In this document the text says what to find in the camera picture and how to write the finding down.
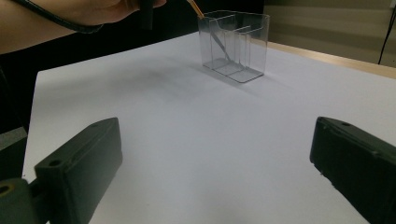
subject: transparent divider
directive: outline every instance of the transparent divider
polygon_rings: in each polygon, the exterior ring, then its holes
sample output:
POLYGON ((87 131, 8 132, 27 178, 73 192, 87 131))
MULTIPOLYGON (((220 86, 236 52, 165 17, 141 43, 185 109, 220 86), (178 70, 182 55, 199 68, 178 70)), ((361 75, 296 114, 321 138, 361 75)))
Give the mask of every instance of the transparent divider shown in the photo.
POLYGON ((262 76, 269 16, 224 10, 204 15, 198 19, 203 66, 241 83, 262 76))

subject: human hand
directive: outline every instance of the human hand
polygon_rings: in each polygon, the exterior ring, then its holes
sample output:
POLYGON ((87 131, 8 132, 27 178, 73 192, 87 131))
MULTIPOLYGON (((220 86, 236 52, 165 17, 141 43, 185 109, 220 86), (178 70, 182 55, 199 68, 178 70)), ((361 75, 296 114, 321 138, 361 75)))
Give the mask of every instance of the human hand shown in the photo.
MULTIPOLYGON (((120 21, 140 9, 145 0, 32 0, 58 17, 80 25, 99 25, 120 21)), ((166 0, 154 0, 161 7, 166 0)))

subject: pen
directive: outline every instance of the pen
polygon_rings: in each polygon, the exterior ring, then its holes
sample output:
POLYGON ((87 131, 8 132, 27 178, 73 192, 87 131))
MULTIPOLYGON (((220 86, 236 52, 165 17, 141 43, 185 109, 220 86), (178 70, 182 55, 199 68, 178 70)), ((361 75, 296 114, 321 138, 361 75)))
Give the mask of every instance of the pen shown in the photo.
POLYGON ((152 30, 152 4, 154 0, 140 0, 140 27, 152 30))
POLYGON ((187 0, 187 1, 190 3, 192 8, 195 10, 199 19, 203 19, 205 17, 204 13, 202 13, 201 9, 198 8, 198 6, 195 4, 194 0, 187 0))

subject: orange object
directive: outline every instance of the orange object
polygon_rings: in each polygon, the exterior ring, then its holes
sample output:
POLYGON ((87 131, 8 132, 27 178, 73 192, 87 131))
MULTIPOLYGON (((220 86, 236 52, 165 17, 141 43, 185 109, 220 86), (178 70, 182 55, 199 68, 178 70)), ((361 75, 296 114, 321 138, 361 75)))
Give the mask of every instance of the orange object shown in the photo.
POLYGON ((202 13, 201 9, 198 8, 197 4, 194 2, 194 0, 187 0, 190 5, 192 6, 192 8, 195 10, 195 12, 197 13, 199 19, 203 19, 204 13, 202 13))

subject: black cable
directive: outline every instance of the black cable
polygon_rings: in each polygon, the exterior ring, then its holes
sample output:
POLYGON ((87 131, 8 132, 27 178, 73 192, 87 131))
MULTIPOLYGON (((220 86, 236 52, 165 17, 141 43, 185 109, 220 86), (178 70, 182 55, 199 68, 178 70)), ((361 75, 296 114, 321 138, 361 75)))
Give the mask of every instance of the black cable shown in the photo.
POLYGON ((75 24, 71 21, 66 21, 66 20, 48 12, 46 9, 36 5, 35 3, 33 3, 29 0, 13 0, 13 1, 20 4, 23 7, 30 9, 34 13, 46 18, 49 21, 53 21, 53 22, 57 23, 58 25, 61 25, 63 27, 66 27, 67 29, 77 31, 82 34, 96 33, 103 26, 103 25, 86 26, 86 25, 75 24))
POLYGON ((23 127, 23 129, 28 132, 28 127, 29 124, 26 123, 20 116, 19 110, 17 105, 15 104, 15 99, 12 97, 12 91, 9 88, 8 82, 7 82, 7 78, 6 75, 3 72, 3 69, 0 66, 0 88, 3 91, 3 94, 5 95, 6 101, 7 103, 11 106, 11 110, 14 113, 14 115, 17 117, 18 122, 20 123, 20 125, 23 127))
POLYGON ((384 44, 382 45, 381 54, 379 55, 378 64, 381 64, 382 55, 384 53, 384 49, 390 35, 390 31, 392 30, 393 24, 395 22, 395 18, 396 18, 396 7, 393 8, 392 15, 390 16, 389 27, 388 27, 387 35, 385 36, 384 44))

